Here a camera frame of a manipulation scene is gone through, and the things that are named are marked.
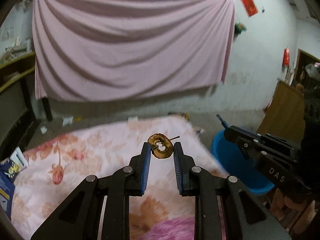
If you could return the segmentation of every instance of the pink cloth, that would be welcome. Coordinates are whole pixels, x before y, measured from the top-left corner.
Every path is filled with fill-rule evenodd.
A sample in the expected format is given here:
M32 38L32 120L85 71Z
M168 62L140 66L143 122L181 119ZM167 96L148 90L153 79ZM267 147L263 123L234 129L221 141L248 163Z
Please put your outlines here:
M109 101L224 81L235 0L34 0L36 98Z

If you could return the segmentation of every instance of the fabric fold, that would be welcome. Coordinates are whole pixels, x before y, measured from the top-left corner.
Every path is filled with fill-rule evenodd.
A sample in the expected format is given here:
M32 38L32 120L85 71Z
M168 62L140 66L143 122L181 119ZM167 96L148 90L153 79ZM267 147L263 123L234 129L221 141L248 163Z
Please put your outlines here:
M235 0L34 0L36 98L111 101L224 81Z

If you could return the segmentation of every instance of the floral bedsheet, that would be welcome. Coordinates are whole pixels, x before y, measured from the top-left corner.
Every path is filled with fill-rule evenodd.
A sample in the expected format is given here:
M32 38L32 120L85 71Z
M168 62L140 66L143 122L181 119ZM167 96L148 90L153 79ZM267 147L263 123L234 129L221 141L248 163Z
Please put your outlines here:
M15 180L12 223L27 240L53 210L88 175L112 175L141 152L150 135L180 135L186 155L212 174L226 177L200 142L192 125L177 116L116 122L78 130L24 153L29 167ZM151 155L148 186L143 197L130 198L130 236L136 239L192 240L194 198L180 197L173 156Z

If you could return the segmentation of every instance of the floor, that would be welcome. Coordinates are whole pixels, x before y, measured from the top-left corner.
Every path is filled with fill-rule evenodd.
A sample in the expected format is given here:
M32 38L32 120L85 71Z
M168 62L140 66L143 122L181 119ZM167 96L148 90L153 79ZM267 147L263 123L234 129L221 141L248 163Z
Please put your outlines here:
M252 131L256 131L259 127L263 117L263 111L224 111L219 113L189 113L190 121L194 126L201 127L204 129L199 137L202 143L210 149L212 139L214 136L223 129L220 121L217 119L216 114L220 114L221 117L229 124L247 128ZM152 118L155 116L139 116L139 119ZM119 122L127 120L127 116L114 117L114 116L103 116L100 118L87 118L71 125L62 127L62 119L54 119L52 122L43 121L38 127L36 133L32 137L27 149L32 149L48 140L51 140L58 135L71 132L74 130L84 129L101 125L105 123ZM40 127L45 125L47 132L41 134Z

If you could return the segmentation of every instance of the bolt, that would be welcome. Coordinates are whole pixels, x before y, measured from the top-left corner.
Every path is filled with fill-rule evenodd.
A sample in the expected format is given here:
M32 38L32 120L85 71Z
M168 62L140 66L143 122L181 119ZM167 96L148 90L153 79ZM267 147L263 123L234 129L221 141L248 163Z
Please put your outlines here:
M126 172L126 173L129 173L129 172L133 171L133 168L131 166L125 166L123 168L123 171Z
M94 175L89 175L85 178L87 182L93 182L95 179L96 179L96 176Z
M193 172L199 173L201 171L201 168L198 166L193 166L191 169Z
M229 180L230 182L232 182L232 183L236 183L236 182L238 181L237 177L235 177L235 176L230 176L230 177L228 178L228 180Z

